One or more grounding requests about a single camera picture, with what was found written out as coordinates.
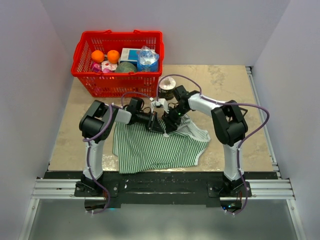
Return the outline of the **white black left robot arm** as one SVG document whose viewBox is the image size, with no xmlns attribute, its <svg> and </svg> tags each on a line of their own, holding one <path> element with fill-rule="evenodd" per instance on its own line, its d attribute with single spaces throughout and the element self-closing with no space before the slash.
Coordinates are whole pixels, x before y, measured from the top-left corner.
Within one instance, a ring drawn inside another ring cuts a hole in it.
<svg viewBox="0 0 320 240">
<path fill-rule="evenodd" d="M 144 112 L 143 105 L 144 100 L 139 97 L 131 98 L 124 108 L 95 100 L 80 120 L 79 130 L 86 144 L 86 164 L 80 182 L 92 196 L 99 196 L 104 190 L 101 182 L 103 147 L 114 123 L 139 123 L 149 132 L 165 132 L 158 121 L 157 113 Z"/>
</svg>

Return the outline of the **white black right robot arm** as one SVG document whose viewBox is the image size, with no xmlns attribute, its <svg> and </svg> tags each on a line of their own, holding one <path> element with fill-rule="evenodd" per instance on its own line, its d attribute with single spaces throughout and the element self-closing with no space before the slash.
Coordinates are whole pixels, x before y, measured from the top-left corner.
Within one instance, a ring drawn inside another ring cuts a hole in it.
<svg viewBox="0 0 320 240">
<path fill-rule="evenodd" d="M 212 118 L 215 135 L 223 144 L 224 171 L 220 192 L 233 197 L 244 184 L 242 169 L 241 142 L 246 136 L 248 125 L 241 112 L 241 108 L 234 100 L 217 101 L 201 95 L 199 91 L 187 91 L 184 86 L 178 86 L 173 95 L 177 105 L 169 107 L 162 116 L 166 133 L 178 129 L 182 117 L 190 111 L 201 112 Z"/>
</svg>

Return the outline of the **green white striped garment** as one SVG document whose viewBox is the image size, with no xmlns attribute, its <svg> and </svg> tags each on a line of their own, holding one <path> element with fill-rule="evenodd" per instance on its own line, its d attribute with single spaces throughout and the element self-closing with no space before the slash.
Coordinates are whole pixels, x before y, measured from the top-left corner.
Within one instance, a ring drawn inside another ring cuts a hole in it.
<svg viewBox="0 0 320 240">
<path fill-rule="evenodd" d="M 116 123 L 113 154 L 118 158 L 119 173 L 134 174 L 147 170 L 187 168 L 198 165 L 211 138 L 186 114 L 170 137 L 147 131 L 140 123 Z"/>
</svg>

